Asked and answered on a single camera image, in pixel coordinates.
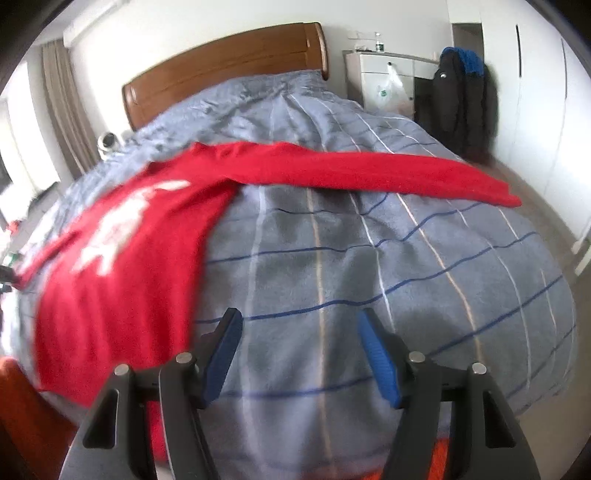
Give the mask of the red knit sweater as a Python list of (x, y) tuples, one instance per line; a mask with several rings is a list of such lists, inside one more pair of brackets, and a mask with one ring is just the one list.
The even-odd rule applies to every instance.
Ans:
[(380, 279), (403, 267), (367, 240), (353, 242), (351, 208), (270, 206), (239, 215), (229, 236), (252, 254), (207, 262), (213, 229), (245, 186), (264, 198), (298, 194), (407, 194), (515, 208), (504, 182), (453, 160), (406, 154), (317, 152), (290, 143), (194, 144), (151, 162), (81, 213), (18, 275), (47, 273), (36, 307), (33, 352), (40, 389), (88, 405), (118, 361), (156, 366), (199, 347), (205, 301), (242, 306), (247, 336), (214, 437), (252, 452), (325, 467), (377, 442), (380, 418), (363, 414), (366, 377), (353, 311), (385, 310)]

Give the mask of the beige curtain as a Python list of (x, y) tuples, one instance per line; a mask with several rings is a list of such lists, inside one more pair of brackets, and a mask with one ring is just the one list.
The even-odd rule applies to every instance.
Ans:
[(70, 61), (62, 40), (41, 46), (44, 92), (58, 144), (74, 180), (99, 162), (97, 138), (80, 98)]

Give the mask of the grey plaid bed duvet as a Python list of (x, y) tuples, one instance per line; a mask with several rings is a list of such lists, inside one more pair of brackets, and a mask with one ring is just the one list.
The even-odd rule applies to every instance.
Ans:
[(137, 130), (45, 215), (1, 350), (78, 417), (116, 365), (194, 349), (236, 308), (242, 340), (202, 417), (221, 477), (359, 477), (400, 421), (363, 309), (440, 364), (486, 365), (516, 412), (568, 382), (572, 294), (505, 190), (317, 72), (229, 80)]

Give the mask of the black and blue jacket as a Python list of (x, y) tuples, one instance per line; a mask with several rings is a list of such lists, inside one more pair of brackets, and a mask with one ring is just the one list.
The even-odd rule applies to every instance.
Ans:
[(463, 159), (488, 165), (498, 99), (488, 66), (474, 51), (447, 47), (431, 79), (415, 87), (415, 122)]

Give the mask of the white plastic bag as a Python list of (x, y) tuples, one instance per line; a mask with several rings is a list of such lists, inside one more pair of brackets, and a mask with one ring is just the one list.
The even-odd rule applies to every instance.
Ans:
[(383, 112), (412, 115), (413, 102), (405, 90), (401, 76), (394, 65), (387, 65), (386, 77), (380, 81), (376, 99), (377, 108)]

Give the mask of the brown wooden headboard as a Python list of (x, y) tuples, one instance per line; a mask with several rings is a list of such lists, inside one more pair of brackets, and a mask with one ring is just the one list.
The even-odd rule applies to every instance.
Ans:
[(172, 105), (233, 78), (318, 70), (329, 79), (322, 25), (290, 23), (249, 30), (171, 57), (122, 87), (130, 128), (136, 131)]

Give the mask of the white dresser cabinet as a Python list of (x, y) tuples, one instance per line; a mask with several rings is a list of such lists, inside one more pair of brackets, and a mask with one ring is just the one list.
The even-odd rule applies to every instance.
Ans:
[(414, 119), (428, 100), (435, 60), (396, 53), (345, 51), (346, 94), (370, 113)]

